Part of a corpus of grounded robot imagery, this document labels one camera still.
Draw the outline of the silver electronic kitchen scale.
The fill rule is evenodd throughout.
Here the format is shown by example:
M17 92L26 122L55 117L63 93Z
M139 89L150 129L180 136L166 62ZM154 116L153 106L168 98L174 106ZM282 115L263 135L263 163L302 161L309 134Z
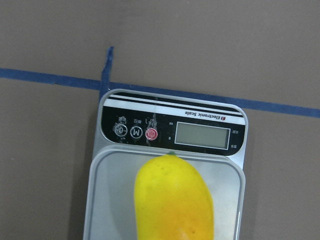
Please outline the silver electronic kitchen scale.
M134 184L148 160L175 153L213 198L214 239L240 235L249 122L238 106L114 89L100 100L83 238L135 240Z

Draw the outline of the yellow mango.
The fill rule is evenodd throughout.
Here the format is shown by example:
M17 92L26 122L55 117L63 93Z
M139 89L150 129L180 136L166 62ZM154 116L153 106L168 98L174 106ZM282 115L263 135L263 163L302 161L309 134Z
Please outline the yellow mango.
M147 161L134 185L139 240L212 240L214 205L200 173L186 160L165 154Z

